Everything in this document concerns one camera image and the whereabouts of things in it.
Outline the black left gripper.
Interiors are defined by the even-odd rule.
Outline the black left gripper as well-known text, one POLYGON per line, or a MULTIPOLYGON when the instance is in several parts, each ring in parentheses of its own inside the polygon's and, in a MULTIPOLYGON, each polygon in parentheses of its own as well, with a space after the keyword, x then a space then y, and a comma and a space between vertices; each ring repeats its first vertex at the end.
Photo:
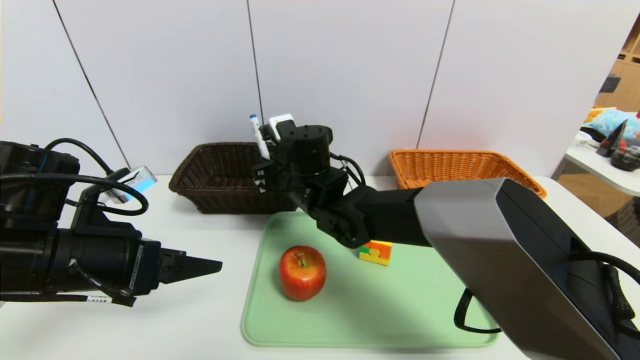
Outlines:
POLYGON ((62 229, 56 240, 54 288, 58 292, 90 291, 100 285, 128 296, 145 296, 157 289, 159 282, 191 280, 223 268, 219 260, 161 249, 160 242, 142 238, 139 230, 107 236, 62 229))

